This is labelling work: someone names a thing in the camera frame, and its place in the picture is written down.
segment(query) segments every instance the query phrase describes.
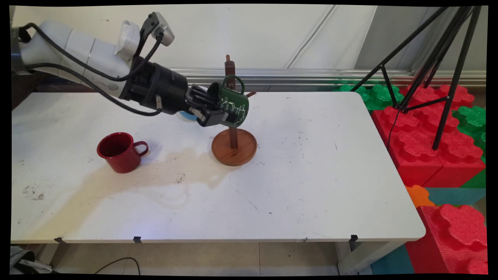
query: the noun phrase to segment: red mug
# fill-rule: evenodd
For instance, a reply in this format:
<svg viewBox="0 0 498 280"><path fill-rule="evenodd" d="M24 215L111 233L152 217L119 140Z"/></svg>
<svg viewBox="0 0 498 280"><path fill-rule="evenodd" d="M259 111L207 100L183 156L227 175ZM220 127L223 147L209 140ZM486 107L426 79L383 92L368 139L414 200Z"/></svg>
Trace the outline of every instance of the red mug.
<svg viewBox="0 0 498 280"><path fill-rule="evenodd" d="M134 147L145 145L145 151L138 153ZM149 151L144 141L133 142L133 137L125 132L116 132L107 135L97 146L97 154L104 158L117 173L133 171L139 164L141 157Z"/></svg>

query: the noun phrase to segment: black cable on floor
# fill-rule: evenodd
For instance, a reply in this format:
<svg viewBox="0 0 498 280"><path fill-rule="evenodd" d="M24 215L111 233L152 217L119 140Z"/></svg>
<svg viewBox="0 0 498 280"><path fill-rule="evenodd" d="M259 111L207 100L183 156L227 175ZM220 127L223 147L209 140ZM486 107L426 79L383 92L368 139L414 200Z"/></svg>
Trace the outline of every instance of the black cable on floor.
<svg viewBox="0 0 498 280"><path fill-rule="evenodd" d="M119 259L119 260L115 260L115 261L113 261L112 263L107 264L107 265L106 265L106 266L104 266L103 268L101 268L101 269L97 270L97 272L95 272L94 274L99 273L101 270L103 270L104 268L106 268L106 267L108 267L108 266L110 266L110 265L112 265L112 264L114 264L114 263L117 263L117 262L122 261L122 260L127 260L127 259L133 260L133 261L136 263L136 269L138 270L138 275L141 275L141 274L140 274L140 266L138 265L138 262L137 262L134 258L131 258L131 257L126 257L126 258L121 258L121 259Z"/></svg>
<svg viewBox="0 0 498 280"><path fill-rule="evenodd" d="M389 137L387 138L387 151L389 151L389 144L391 142L391 133L392 133L392 130L394 129L394 126L396 125L396 121L398 120L399 111L401 111L401 106L399 106L398 113L396 114L396 118L394 119L394 123L392 124L392 128L389 131Z"/></svg>

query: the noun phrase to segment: orange foam piece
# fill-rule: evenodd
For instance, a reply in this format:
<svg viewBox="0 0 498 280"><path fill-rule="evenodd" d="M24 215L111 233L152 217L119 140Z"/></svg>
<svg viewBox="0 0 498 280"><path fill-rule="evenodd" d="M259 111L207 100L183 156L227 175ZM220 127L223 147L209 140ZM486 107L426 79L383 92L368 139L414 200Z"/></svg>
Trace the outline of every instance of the orange foam piece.
<svg viewBox="0 0 498 280"><path fill-rule="evenodd" d="M429 200L429 192L419 185L413 185L411 187L405 186L408 194L410 195L411 201L418 206L436 206L432 201Z"/></svg>

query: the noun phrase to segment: table leg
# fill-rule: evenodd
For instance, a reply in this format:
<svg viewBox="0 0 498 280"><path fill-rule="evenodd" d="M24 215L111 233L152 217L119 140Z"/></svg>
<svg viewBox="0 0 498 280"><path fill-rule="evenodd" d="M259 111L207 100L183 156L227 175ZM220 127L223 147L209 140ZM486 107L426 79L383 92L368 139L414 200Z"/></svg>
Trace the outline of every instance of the table leg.
<svg viewBox="0 0 498 280"><path fill-rule="evenodd" d="M339 259L339 275L354 275L405 242L363 242L358 248Z"/></svg>
<svg viewBox="0 0 498 280"><path fill-rule="evenodd" d="M336 242L337 259L342 261L347 255L351 254L351 246L349 242Z"/></svg>
<svg viewBox="0 0 498 280"><path fill-rule="evenodd" d="M36 260L50 265L54 255L55 255L55 251L57 251L58 247L59 247L59 243L57 243L57 244L44 244L43 249L36 256Z"/></svg>

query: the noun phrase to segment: floor tile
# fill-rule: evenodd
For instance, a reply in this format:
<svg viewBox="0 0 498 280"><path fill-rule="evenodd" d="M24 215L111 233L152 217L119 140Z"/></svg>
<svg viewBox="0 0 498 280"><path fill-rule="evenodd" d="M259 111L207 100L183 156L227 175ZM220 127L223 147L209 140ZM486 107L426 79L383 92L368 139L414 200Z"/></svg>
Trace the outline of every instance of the floor tile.
<svg viewBox="0 0 498 280"><path fill-rule="evenodd" d="M59 273L93 274L103 266L128 256L132 244L60 244L52 259ZM125 261L112 264L99 274L122 274Z"/></svg>
<svg viewBox="0 0 498 280"><path fill-rule="evenodd" d="M132 244L142 275L258 276L258 243L162 243ZM136 275L128 260L124 274Z"/></svg>
<svg viewBox="0 0 498 280"><path fill-rule="evenodd" d="M335 276L334 243L260 243L261 276Z"/></svg>
<svg viewBox="0 0 498 280"><path fill-rule="evenodd" d="M484 225L487 226L487 217L486 217L486 197L483 197L481 200L472 205L477 211L479 211L484 216Z"/></svg>

